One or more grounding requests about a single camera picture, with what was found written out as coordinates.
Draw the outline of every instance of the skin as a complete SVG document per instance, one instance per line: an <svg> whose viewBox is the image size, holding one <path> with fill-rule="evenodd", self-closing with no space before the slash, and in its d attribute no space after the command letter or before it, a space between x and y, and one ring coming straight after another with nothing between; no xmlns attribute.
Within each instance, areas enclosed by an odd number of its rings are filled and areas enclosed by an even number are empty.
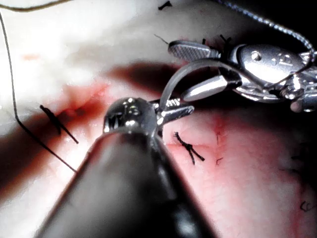
<svg viewBox="0 0 317 238"><path fill-rule="evenodd" d="M158 11L163 3L78 0L28 13L1 11L18 115L73 168L79 167L101 135L111 103L121 97L159 98L184 63L170 56L167 45L154 34L167 42L205 38L208 45L219 49L223 47L219 34L232 37L234 45L270 43L274 36L212 2L173 1L173 7ZM279 35L277 42L283 42L283 37ZM293 42L287 39L286 46ZM3 40L0 49L0 237L29 238L73 172L14 120ZM188 77L176 92L203 77L203 71ZM40 104L58 116L78 145L65 132L58 135ZM317 209L300 209L303 201L309 208L317 203L313 156L304 161L291 159L300 154L300 143L314 143L311 125L316 115L296 115L288 104L253 103L232 92L195 106L192 115L166 125L163 138L183 182L219 237L316 237ZM206 160L196 158L193 166L173 136L175 131Z"/></svg>

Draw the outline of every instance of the metallic instrument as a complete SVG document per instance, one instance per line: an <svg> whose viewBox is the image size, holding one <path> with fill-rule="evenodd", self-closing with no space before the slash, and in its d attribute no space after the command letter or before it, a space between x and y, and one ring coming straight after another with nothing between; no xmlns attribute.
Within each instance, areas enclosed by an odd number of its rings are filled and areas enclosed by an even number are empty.
<svg viewBox="0 0 317 238"><path fill-rule="evenodd" d="M311 66L300 72L307 64L308 53L295 54L272 45L238 45L224 59L215 49L206 54L206 45L187 41L171 42L168 51L190 61L180 69L186 71L181 77L202 67L218 68L218 75L183 92L181 98L185 101L233 90L262 103L291 100L290 108L294 112L311 112L317 107L317 67Z"/></svg>
<svg viewBox="0 0 317 238"><path fill-rule="evenodd" d="M159 136L194 107L123 98L40 230L39 238L215 237Z"/></svg>

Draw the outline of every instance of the stitch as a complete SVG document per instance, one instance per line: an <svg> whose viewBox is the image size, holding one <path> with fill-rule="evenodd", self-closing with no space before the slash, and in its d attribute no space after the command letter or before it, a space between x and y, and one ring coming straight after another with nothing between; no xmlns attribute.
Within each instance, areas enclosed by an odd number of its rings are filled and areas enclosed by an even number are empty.
<svg viewBox="0 0 317 238"><path fill-rule="evenodd" d="M201 155L199 155L199 154L194 150L192 144L188 144L188 143L186 143L185 141L183 141L183 140L180 138L178 132L175 132L174 137L176 137L177 140L181 143L181 145L184 146L185 149L188 151L190 157L192 158L192 161L193 161L193 164L194 164L194 165L195 165L195 159L194 159L193 153L194 153L199 159L201 159L201 161L204 161L204 160L205 160L204 157L202 157Z"/></svg>
<svg viewBox="0 0 317 238"><path fill-rule="evenodd" d="M78 144L78 140L67 130L67 128L58 120L58 118L50 111L50 109L45 108L43 105L40 105L40 108L45 112L49 117L50 121L55 125L58 130L58 134L61 135L61 129L63 129L75 142Z"/></svg>

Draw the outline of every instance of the metal shaft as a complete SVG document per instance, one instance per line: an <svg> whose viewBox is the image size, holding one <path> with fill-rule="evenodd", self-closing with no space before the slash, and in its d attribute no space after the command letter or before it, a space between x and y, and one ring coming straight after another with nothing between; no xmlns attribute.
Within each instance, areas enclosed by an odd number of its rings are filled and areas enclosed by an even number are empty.
<svg viewBox="0 0 317 238"><path fill-rule="evenodd" d="M116 131L93 146L38 238L214 237L161 139Z"/></svg>

